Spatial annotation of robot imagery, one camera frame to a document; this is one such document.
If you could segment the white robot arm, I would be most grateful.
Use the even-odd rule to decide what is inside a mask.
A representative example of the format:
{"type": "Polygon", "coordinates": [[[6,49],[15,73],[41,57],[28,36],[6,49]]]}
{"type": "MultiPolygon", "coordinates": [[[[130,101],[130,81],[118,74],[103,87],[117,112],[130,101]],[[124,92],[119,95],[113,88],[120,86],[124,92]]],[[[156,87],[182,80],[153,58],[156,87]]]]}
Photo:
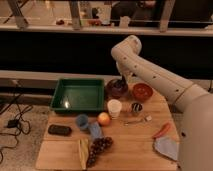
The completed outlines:
{"type": "Polygon", "coordinates": [[[139,56],[135,35],[111,49],[119,72],[135,74],[161,93],[183,113],[178,152],[181,171],[213,171],[213,93],[139,56]]]}

